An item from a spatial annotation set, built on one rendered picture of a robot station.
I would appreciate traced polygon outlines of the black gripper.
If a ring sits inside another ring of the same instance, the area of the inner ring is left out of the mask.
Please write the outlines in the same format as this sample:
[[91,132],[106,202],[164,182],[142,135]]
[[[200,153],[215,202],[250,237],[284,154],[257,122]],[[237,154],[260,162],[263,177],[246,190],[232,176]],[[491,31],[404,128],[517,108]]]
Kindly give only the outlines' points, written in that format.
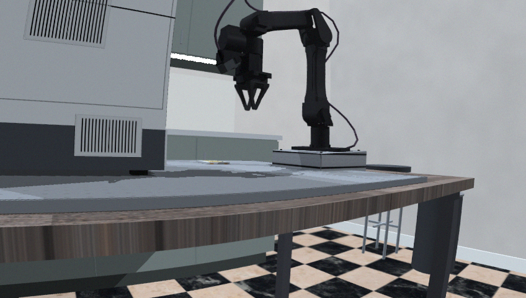
[[[234,87],[241,99],[241,102],[244,106],[245,111],[250,111],[250,108],[252,108],[252,110],[257,110],[262,98],[264,97],[264,94],[269,88],[269,84],[267,84],[267,82],[268,82],[268,78],[272,79],[272,74],[262,72],[262,62],[263,62],[263,56],[259,55],[259,71],[251,70],[251,71],[233,76],[233,81],[236,81],[236,84],[234,85]],[[254,96],[257,91],[256,88],[261,89],[261,91],[259,93],[259,96],[255,104]],[[248,92],[248,95],[249,95],[248,104],[246,104],[243,90],[246,90]]]

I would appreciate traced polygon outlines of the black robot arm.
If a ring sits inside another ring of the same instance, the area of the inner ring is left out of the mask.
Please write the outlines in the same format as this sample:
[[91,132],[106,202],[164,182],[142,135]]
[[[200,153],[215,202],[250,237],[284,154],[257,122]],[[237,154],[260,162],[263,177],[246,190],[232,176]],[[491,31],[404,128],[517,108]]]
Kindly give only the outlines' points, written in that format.
[[[316,28],[313,28],[313,19]],[[302,117],[307,126],[311,126],[311,144],[309,147],[292,147],[292,150],[350,151],[350,148],[336,148],[329,144],[328,126],[333,126],[333,122],[326,97],[326,54],[332,41],[332,32],[319,9],[300,12],[256,11],[243,18],[239,26],[227,25],[220,30],[218,44],[222,58],[216,53],[216,66],[220,73],[232,69],[235,69],[235,75],[259,71],[263,39],[257,37],[276,30],[298,29],[307,60]]]

